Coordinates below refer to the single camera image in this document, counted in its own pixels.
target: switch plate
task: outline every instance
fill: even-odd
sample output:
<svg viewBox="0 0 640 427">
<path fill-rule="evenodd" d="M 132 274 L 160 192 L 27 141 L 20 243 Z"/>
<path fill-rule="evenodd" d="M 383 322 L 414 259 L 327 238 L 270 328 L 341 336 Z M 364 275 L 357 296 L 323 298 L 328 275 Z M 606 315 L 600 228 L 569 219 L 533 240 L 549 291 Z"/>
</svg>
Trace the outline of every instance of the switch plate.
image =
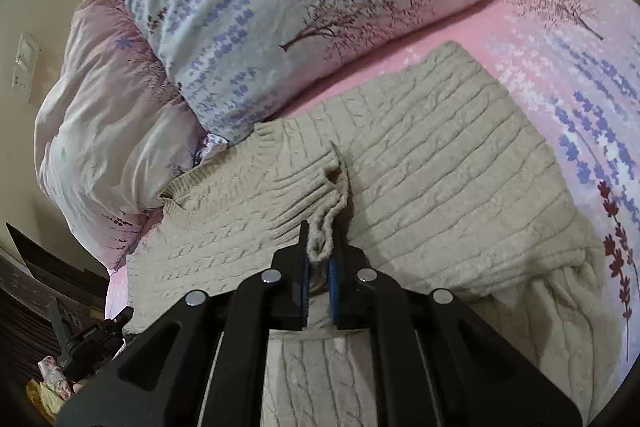
<svg viewBox="0 0 640 427">
<path fill-rule="evenodd" d="M 36 70 L 36 61 L 40 47 L 33 38 L 23 33 L 18 42 L 18 52 L 15 55 L 14 76 L 12 76 L 11 87 L 14 92 L 25 102 L 29 102 L 31 97 L 31 86 L 33 85 L 33 73 Z"/>
</svg>

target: metal rivet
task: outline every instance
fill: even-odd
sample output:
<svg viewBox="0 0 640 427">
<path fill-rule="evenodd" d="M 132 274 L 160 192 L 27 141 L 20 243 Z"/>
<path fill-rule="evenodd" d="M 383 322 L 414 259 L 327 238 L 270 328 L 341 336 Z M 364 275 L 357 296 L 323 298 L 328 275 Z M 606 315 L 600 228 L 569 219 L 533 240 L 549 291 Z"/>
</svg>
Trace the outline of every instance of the metal rivet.
<svg viewBox="0 0 640 427">
<path fill-rule="evenodd" d="M 282 273 L 278 270 L 270 268 L 262 272 L 262 282 L 267 284 L 273 284 L 282 279 Z"/>
<path fill-rule="evenodd" d="M 444 288 L 440 288 L 433 292 L 431 298 L 433 298 L 433 300 L 438 304 L 449 304 L 453 301 L 453 293 Z"/>
<path fill-rule="evenodd" d="M 358 273 L 356 275 L 358 277 L 358 280 L 360 280 L 362 282 L 374 281 L 376 279 L 376 277 L 378 276 L 376 271 L 373 270 L 373 269 L 370 269 L 370 268 L 362 268 L 362 269 L 358 270 Z"/>
<path fill-rule="evenodd" d="M 184 296 L 184 301 L 189 306 L 200 306 L 204 301 L 207 300 L 207 294 L 202 290 L 194 290 L 192 292 L 187 293 Z"/>
</svg>

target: bed sheet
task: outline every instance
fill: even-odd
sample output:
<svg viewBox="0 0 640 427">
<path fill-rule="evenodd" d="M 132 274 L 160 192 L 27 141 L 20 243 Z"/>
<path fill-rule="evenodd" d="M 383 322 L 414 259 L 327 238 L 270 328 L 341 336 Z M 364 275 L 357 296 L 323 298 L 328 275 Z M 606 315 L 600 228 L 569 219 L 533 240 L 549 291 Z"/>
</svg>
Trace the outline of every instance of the bed sheet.
<svg viewBox="0 0 640 427">
<path fill-rule="evenodd" d="M 603 238 L 603 298 L 619 310 L 622 345 L 609 396 L 640 349 L 640 7 L 631 0 L 486 0 L 409 35 L 314 85 L 278 116 L 305 112 L 382 73 L 459 42 L 511 93 L 556 152 L 576 205 Z M 126 305 L 126 268 L 107 314 Z"/>
</svg>

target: cable knit pattern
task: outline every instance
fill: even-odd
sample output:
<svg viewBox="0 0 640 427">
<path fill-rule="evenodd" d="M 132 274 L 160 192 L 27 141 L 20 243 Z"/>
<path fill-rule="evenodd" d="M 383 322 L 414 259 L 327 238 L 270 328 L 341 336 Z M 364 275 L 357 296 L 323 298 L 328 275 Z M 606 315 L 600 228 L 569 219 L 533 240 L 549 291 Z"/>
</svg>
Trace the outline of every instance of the cable knit pattern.
<svg viewBox="0 0 640 427">
<path fill-rule="evenodd" d="M 585 419 L 618 350 L 600 302 L 601 245 L 552 150 L 458 44 L 257 127 L 172 183 L 164 221 L 129 257 L 139 331 L 188 290 L 235 288 L 311 224 L 316 263 L 350 190 L 348 239 L 417 291 L 449 287 L 578 404 Z M 274 332 L 265 425 L 374 425 L 367 333 Z"/>
</svg>

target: pink pillow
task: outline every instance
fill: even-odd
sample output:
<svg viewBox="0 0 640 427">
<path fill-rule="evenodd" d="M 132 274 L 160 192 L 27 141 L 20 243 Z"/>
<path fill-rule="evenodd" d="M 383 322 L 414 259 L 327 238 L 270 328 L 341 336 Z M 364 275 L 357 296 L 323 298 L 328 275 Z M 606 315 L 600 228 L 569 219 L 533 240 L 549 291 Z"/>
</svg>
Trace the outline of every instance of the pink pillow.
<svg viewBox="0 0 640 427">
<path fill-rule="evenodd" d="M 120 0 L 84 0 L 34 137 L 40 188 L 82 246 L 115 268 L 204 135 Z"/>
</svg>

